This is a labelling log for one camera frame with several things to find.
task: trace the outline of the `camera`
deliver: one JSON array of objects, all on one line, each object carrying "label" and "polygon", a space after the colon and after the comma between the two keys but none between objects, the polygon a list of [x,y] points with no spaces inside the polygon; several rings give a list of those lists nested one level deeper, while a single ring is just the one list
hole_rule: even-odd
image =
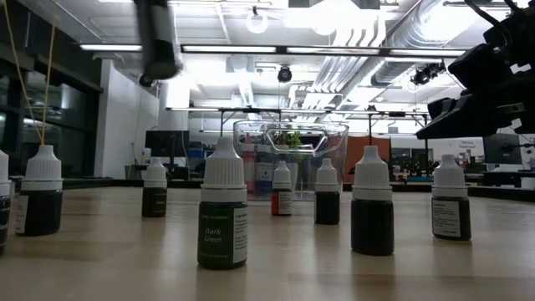
[{"label": "camera", "polygon": [[141,87],[145,88],[152,88],[154,87],[158,82],[154,79],[149,78],[145,74],[142,74],[139,78],[139,83]]},{"label": "camera", "polygon": [[280,71],[278,71],[277,79],[279,83],[283,84],[292,80],[292,71],[290,71],[290,67],[282,66]]}]

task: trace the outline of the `bottle label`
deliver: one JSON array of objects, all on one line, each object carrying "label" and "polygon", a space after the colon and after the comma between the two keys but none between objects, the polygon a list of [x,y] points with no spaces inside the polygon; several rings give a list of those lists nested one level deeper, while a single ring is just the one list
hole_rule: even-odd
[{"label": "bottle label", "polygon": [[271,195],[272,214],[292,214],[293,191],[274,191]]},{"label": "bottle label", "polygon": [[199,212],[198,260],[218,265],[247,259],[247,208]]},{"label": "bottle label", "polygon": [[15,206],[15,233],[24,234],[28,215],[28,196],[18,196]]},{"label": "bottle label", "polygon": [[233,263],[247,259],[247,208],[234,209]]},{"label": "bottle label", "polygon": [[0,201],[0,247],[8,240],[9,212],[11,200]]},{"label": "bottle label", "polygon": [[461,236],[459,203],[433,200],[433,233],[449,237]]},{"label": "bottle label", "polygon": [[272,181],[273,180],[273,164],[267,162],[257,163],[257,181]]}]

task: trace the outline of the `fluorescent light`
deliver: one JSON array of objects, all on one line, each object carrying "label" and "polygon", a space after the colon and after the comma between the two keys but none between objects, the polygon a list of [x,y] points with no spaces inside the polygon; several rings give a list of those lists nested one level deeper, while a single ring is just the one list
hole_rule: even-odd
[{"label": "fluorescent light", "polygon": [[188,112],[217,112],[218,108],[166,108],[166,110],[188,111]]},{"label": "fluorescent light", "polygon": [[288,47],[289,54],[377,55],[378,49],[346,47]]},{"label": "fluorescent light", "polygon": [[332,114],[369,114],[369,113],[377,113],[377,112],[374,112],[374,111],[363,111],[363,110],[354,110],[354,111],[350,111],[350,110],[332,110],[331,113]]},{"label": "fluorescent light", "polygon": [[389,63],[442,63],[442,59],[425,58],[385,58]]},{"label": "fluorescent light", "polygon": [[[132,0],[99,0],[101,3],[128,3],[131,4],[134,1]],[[192,5],[192,6],[213,6],[213,5],[222,5],[222,6],[233,6],[233,7],[244,7],[249,8],[252,5],[256,5],[260,8],[271,7],[272,3],[270,2],[256,2],[256,1],[196,1],[196,0],[169,0],[167,2],[170,5]]]},{"label": "fluorescent light", "polygon": [[326,110],[281,110],[281,113],[323,114]]},{"label": "fluorescent light", "polygon": [[80,44],[80,47],[86,51],[100,52],[140,52],[141,45],[134,44]]},{"label": "fluorescent light", "polygon": [[[233,130],[223,130],[223,133],[232,133]],[[215,133],[220,134],[221,130],[199,130],[199,133]]]},{"label": "fluorescent light", "polygon": [[183,53],[244,53],[244,54],[275,54],[276,47],[269,46],[221,46],[221,45],[183,45]]},{"label": "fluorescent light", "polygon": [[406,57],[432,57],[432,58],[452,58],[456,59],[463,55],[466,50],[460,49],[392,49],[390,50],[390,55],[393,56],[406,56]]}]

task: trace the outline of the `table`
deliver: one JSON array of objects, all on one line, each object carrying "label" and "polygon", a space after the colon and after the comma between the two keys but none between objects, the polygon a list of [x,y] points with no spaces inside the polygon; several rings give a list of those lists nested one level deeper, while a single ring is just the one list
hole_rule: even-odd
[{"label": "table", "polygon": [[208,271],[196,264],[199,190],[169,199],[168,217],[144,219],[140,188],[66,191],[58,234],[9,237],[1,300],[535,299],[532,203],[472,198],[472,241],[448,242],[431,235],[429,194],[395,193],[395,255],[377,258],[351,251],[349,193],[339,226],[314,226],[311,202],[291,217],[254,202],[247,266]]},{"label": "table", "polygon": [[531,171],[491,171],[483,172],[483,186],[514,185],[522,187],[522,178],[535,178],[535,172]]}]

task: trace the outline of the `spotlight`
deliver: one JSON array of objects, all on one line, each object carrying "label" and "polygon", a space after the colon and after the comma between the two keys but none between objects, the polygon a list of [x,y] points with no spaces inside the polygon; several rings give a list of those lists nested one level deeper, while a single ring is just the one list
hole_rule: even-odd
[{"label": "spotlight", "polygon": [[416,70],[416,74],[410,78],[410,82],[415,85],[427,84],[444,70],[446,70],[446,66],[443,63],[427,64],[424,68]]},{"label": "spotlight", "polygon": [[290,71],[290,68],[288,66],[281,67],[280,71],[278,71],[277,79],[279,83],[283,84],[292,80],[292,71]]}]

